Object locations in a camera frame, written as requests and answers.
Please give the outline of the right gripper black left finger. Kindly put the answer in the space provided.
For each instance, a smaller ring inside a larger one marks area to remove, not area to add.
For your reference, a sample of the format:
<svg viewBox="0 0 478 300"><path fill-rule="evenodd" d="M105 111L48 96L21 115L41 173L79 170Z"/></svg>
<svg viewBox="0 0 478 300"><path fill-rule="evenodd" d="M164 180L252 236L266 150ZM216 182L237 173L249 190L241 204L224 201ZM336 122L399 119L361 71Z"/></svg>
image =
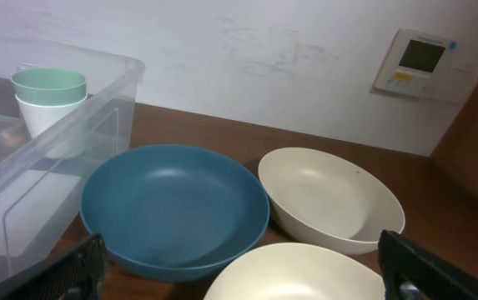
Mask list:
<svg viewBox="0 0 478 300"><path fill-rule="evenodd" d="M0 300L99 300L108 253L99 233L0 282Z"/></svg>

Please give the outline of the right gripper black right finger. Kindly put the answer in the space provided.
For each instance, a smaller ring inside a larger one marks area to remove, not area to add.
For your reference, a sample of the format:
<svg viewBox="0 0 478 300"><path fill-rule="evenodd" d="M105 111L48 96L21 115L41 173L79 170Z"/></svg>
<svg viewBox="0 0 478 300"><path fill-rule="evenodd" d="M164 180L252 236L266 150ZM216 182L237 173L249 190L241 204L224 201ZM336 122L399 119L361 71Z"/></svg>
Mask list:
<svg viewBox="0 0 478 300"><path fill-rule="evenodd" d="M384 230L378 242L385 299L478 300L478 279L397 232Z"/></svg>

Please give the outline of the mint green cup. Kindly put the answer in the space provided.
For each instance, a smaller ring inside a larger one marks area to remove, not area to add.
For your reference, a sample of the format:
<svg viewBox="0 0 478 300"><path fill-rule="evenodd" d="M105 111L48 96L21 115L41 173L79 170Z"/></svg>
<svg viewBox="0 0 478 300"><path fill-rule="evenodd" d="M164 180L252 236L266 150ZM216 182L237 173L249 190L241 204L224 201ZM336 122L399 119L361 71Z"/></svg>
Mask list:
<svg viewBox="0 0 478 300"><path fill-rule="evenodd" d="M87 79L79 72L31 68L16 72L11 81L18 98L38 106L64 106L87 97Z"/></svg>

